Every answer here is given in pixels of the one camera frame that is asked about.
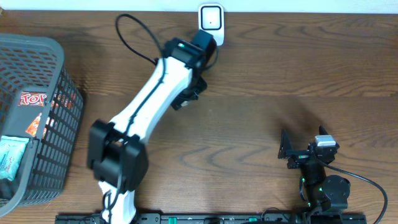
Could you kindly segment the light blue tissue packet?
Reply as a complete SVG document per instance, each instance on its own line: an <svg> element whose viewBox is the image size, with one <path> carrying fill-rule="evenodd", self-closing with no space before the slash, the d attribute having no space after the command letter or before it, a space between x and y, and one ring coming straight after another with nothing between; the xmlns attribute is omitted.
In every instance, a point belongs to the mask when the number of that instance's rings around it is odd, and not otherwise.
<svg viewBox="0 0 398 224"><path fill-rule="evenodd" d="M16 178L29 138L1 136L1 180Z"/></svg>

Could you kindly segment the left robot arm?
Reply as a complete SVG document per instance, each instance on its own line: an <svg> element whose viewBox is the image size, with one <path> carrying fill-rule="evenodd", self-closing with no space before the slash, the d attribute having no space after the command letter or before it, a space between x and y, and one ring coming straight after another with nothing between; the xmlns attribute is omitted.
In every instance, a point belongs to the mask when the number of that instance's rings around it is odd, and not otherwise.
<svg viewBox="0 0 398 224"><path fill-rule="evenodd" d="M87 166L103 193L103 223L131 223L136 216L135 190L149 168L146 145L169 107L179 110L197 100L207 84L201 74L217 58L222 42L198 30L192 41L174 38L135 98L110 121L90 128Z"/></svg>

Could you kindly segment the orange snack box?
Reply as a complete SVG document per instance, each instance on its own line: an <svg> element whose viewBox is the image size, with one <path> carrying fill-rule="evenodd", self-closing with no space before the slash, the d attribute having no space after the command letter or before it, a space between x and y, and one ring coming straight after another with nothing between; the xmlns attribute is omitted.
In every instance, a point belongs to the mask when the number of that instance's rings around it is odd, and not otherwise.
<svg viewBox="0 0 398 224"><path fill-rule="evenodd" d="M31 124L27 127L27 129L25 130L25 132L29 135L31 135L32 137L36 137L37 136L37 130L40 124L40 119L41 119L41 115L42 113L39 113L36 118L33 120L33 122L31 122ZM46 120L46 125L49 123L49 118L47 118ZM47 131L47 128L44 127L44 131L43 131L43 135L42 135L42 139L45 137L45 133Z"/></svg>

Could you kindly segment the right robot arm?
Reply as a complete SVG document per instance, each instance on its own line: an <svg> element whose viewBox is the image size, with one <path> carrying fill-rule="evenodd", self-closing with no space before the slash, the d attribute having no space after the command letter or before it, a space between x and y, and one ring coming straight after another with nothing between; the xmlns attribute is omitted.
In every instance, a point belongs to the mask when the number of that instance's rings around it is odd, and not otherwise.
<svg viewBox="0 0 398 224"><path fill-rule="evenodd" d="M289 223L343 223L351 184L346 178L325 172L339 147L322 126L306 150L295 150L287 131L281 131L278 158L287 160L288 169L300 169L299 192L308 204L304 211L291 215Z"/></svg>

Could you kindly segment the red Top chocolate bar wrapper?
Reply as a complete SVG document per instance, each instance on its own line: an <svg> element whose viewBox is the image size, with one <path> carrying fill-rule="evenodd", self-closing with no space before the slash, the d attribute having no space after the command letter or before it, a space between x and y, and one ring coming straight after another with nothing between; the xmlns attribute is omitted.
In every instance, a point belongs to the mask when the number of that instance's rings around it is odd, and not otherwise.
<svg viewBox="0 0 398 224"><path fill-rule="evenodd" d="M47 95L41 92L22 91L19 106L44 106Z"/></svg>

